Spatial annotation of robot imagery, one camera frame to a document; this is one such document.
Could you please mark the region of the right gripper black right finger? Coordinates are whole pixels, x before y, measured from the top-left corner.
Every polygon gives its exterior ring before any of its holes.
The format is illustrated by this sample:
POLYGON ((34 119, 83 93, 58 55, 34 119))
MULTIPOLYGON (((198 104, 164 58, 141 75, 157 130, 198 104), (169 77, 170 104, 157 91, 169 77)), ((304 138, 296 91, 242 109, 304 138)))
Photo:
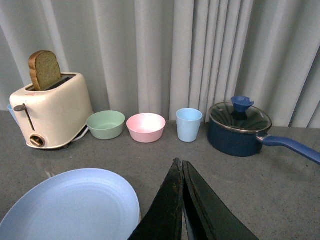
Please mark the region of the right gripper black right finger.
POLYGON ((256 240, 194 168, 184 161, 184 217, 189 240, 256 240))

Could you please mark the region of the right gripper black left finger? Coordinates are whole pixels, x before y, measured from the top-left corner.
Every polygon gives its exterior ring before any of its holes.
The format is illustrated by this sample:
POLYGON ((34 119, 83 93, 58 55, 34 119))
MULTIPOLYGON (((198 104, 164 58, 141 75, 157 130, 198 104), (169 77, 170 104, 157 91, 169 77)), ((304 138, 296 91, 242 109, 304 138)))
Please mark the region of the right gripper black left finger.
POLYGON ((182 237, 184 174, 175 158, 148 212, 130 240, 180 240, 182 237))

